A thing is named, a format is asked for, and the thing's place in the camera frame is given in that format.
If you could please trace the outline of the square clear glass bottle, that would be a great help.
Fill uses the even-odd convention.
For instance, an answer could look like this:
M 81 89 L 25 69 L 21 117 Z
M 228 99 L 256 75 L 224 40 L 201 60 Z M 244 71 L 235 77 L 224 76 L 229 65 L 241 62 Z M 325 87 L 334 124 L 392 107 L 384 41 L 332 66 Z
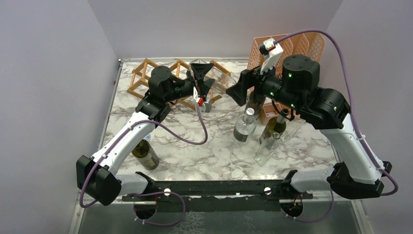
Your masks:
M 210 61 L 196 59 L 191 61 L 189 66 L 191 67 L 193 63 L 213 64 L 213 67 L 205 75 L 205 80 L 209 78 L 215 80 L 211 89 L 216 95 L 225 96 L 226 90 L 237 83 L 237 80 L 232 76 L 231 72 L 213 59 Z

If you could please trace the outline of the slim clear glass bottle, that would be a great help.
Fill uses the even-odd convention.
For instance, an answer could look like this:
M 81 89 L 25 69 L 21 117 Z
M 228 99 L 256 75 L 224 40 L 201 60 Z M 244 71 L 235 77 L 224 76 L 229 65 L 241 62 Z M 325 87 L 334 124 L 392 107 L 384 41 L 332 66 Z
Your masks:
M 275 153 L 279 144 L 281 143 L 281 135 L 274 132 L 270 137 L 266 138 L 259 146 L 255 161 L 259 166 L 263 166 Z

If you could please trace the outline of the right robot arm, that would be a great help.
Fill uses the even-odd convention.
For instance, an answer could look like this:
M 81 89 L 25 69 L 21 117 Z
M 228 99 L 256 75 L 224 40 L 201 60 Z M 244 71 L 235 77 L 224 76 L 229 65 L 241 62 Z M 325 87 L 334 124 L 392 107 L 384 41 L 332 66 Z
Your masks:
M 383 196 L 383 175 L 392 166 L 381 162 L 357 133 L 351 108 L 344 95 L 319 86 L 320 65 L 305 55 L 284 59 L 282 77 L 260 67 L 241 72 L 238 82 L 226 93 L 240 106 L 246 104 L 247 91 L 254 88 L 258 98 L 269 98 L 295 110 L 301 119 L 319 130 L 336 149 L 339 162 L 324 170 L 292 170 L 281 185 L 286 198 L 307 191 L 331 190 L 347 199 Z

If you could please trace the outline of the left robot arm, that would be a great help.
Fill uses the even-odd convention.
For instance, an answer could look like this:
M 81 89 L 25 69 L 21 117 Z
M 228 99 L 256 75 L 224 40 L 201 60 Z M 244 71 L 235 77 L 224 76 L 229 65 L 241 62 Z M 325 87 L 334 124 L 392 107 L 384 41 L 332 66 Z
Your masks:
M 153 187 L 148 178 L 140 174 L 116 174 L 132 150 L 156 127 L 172 132 L 161 123 L 170 112 L 172 101 L 193 96 L 197 102 L 196 111 L 200 112 L 215 82 L 212 78 L 205 79 L 213 66 L 212 63 L 192 63 L 186 79 L 176 77 L 166 66 L 153 68 L 149 88 L 128 122 L 92 156 L 81 156 L 77 160 L 76 177 L 82 208 L 95 202 L 107 206 L 119 195 L 136 194 L 141 200 L 151 198 Z

